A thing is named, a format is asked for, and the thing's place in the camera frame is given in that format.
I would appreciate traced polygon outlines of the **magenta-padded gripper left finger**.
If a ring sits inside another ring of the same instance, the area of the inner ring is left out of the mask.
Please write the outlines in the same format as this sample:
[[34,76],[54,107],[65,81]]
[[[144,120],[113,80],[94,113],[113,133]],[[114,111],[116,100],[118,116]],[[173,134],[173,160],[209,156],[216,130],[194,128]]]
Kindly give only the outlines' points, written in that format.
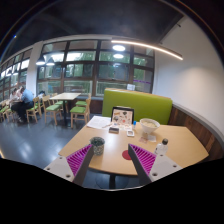
[[93,154],[93,145],[89,144],[67,157],[57,157],[44,170],[81,186]]

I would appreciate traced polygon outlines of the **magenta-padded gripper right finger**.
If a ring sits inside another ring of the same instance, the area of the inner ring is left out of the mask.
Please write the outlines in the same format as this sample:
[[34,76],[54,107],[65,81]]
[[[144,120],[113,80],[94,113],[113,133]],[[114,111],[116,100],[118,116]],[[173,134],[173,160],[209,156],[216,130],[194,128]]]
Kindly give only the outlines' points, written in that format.
[[128,145],[128,154],[132,159],[141,185],[147,185],[182,169],[166,155],[156,155],[133,144]]

